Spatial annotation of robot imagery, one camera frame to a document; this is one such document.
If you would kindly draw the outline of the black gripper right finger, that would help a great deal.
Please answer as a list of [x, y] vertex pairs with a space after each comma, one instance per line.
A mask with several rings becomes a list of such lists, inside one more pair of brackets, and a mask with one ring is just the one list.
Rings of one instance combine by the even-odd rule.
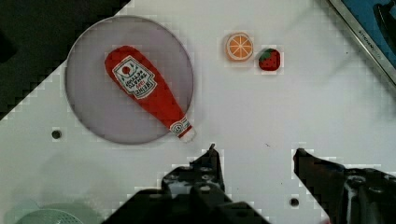
[[302, 148], [294, 173], [331, 224], [396, 224], [396, 178], [374, 168], [346, 168]]

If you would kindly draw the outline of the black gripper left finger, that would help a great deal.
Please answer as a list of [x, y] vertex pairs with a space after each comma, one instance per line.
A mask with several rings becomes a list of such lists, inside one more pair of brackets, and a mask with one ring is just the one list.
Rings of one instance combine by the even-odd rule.
[[102, 224], [268, 224], [249, 204], [225, 193], [219, 153], [179, 166], [159, 189], [138, 191]]

